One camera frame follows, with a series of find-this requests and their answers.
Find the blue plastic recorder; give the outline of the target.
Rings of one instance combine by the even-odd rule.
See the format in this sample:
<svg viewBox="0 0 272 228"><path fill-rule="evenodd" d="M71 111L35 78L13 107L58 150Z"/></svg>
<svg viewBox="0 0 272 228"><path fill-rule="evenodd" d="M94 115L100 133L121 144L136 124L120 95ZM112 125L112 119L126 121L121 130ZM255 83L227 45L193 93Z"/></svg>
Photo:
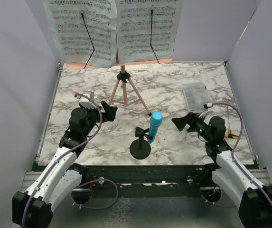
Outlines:
<svg viewBox="0 0 272 228"><path fill-rule="evenodd" d="M148 135L150 138L148 139L148 143L151 144L154 142L156 134L158 132L158 128L162 124L162 113L161 112L154 112L151 117L150 117L150 127L149 127L149 132Z"/></svg>

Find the pink folding music stand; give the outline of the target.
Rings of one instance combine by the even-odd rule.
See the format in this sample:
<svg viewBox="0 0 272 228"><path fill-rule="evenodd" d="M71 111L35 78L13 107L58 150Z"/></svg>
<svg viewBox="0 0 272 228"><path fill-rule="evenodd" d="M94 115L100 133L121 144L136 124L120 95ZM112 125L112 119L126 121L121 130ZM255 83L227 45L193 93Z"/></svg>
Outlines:
<svg viewBox="0 0 272 228"><path fill-rule="evenodd" d="M147 105L145 104L142 96L140 95L137 87L135 86L131 75L129 73L126 72L125 67L129 66L129 65L144 65L144 64L156 64L156 63L169 63L173 60L173 56L171 56L170 58L164 58L164 59L159 59L159 60L145 60L145 61L134 61L134 62L128 62L128 63L119 63L119 60L117 59L115 66L120 66L120 72L117 75L117 80L115 83L115 86L113 88L113 92L111 94L111 97L109 99L109 105L113 104L113 103L119 103L119 104L123 104L124 106L130 106L132 104L135 104L137 102L141 102L143 107L145 108L148 116L151 116L151 111L149 110L149 108L147 107ZM123 93L123 102L122 101L117 101L114 100L114 96L116 94L116 91L118 89L119 83L121 82L121 87L122 87L122 93ZM138 99L132 102L128 102L128 97L127 97L127 84L130 84L134 90L134 92L136 93Z"/></svg>

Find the black microphone desk stand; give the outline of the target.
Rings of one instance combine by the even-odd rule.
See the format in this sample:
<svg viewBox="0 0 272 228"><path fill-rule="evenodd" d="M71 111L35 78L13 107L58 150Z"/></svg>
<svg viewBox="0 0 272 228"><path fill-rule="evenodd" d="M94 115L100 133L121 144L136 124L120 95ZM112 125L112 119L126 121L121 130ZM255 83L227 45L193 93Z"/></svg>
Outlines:
<svg viewBox="0 0 272 228"><path fill-rule="evenodd" d="M137 137L136 140L134 140L130 145L130 154L133 158L138 160L146 159L150 152L151 147L148 141L146 141L144 138L147 138L148 140L152 140L153 137L148 134L148 129L142 129L140 127L135 128L135 137Z"/></svg>

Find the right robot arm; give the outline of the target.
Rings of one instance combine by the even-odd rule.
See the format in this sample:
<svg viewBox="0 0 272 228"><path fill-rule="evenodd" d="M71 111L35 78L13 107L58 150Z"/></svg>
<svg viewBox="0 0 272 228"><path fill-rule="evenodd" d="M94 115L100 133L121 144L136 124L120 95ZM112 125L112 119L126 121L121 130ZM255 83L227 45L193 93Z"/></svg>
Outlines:
<svg viewBox="0 0 272 228"><path fill-rule="evenodd" d="M213 116L209 123L199 113L190 112L172 122L179 131L186 125L188 132L196 132L205 142L206 153L215 168L202 173L208 186L217 184L238 208L240 221L246 228L272 228L272 186L266 186L250 173L235 157L225 140L225 120Z"/></svg>

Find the white paper sheet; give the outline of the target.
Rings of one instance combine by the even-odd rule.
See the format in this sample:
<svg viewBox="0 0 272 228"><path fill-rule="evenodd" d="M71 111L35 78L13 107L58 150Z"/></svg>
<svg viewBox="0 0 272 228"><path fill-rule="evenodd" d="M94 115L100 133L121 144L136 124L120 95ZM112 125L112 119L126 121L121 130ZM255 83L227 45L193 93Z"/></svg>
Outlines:
<svg viewBox="0 0 272 228"><path fill-rule="evenodd" d="M45 0L43 4L55 46L65 62L104 68L115 64L115 1Z"/></svg>

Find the printed sheet music page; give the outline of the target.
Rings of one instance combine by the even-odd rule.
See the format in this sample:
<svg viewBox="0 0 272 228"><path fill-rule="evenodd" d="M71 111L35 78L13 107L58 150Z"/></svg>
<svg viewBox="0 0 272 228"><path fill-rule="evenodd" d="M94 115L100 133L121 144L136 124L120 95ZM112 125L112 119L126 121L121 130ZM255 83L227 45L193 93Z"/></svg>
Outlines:
<svg viewBox="0 0 272 228"><path fill-rule="evenodd" d="M117 2L117 53L120 64L173 56L183 1Z"/></svg>

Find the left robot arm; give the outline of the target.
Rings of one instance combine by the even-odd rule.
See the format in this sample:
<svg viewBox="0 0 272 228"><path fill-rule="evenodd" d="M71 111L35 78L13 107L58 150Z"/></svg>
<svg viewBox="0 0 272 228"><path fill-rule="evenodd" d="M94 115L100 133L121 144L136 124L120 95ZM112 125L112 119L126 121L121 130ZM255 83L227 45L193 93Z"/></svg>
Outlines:
<svg viewBox="0 0 272 228"><path fill-rule="evenodd" d="M117 109L102 101L94 107L80 103L71 112L69 127L51 162L25 191L17 191L13 196L13 223L22 228L46 228L57 206L74 188L94 183L89 169L75 161L91 140L92 129L114 121Z"/></svg>

